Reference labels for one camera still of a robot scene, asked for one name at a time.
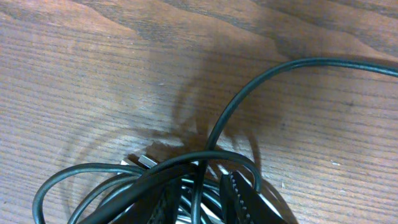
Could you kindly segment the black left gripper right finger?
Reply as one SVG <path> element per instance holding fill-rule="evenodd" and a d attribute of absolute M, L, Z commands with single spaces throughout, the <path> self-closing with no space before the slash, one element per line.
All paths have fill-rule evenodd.
<path fill-rule="evenodd" d="M 239 172 L 221 176 L 220 203 L 226 224 L 287 224 L 266 205 Z"/>

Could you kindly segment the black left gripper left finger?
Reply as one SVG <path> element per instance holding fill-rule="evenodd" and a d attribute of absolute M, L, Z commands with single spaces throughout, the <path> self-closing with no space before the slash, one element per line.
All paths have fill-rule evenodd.
<path fill-rule="evenodd" d="M 174 179 L 142 197 L 114 224 L 174 224 L 182 196 L 182 180 Z"/>

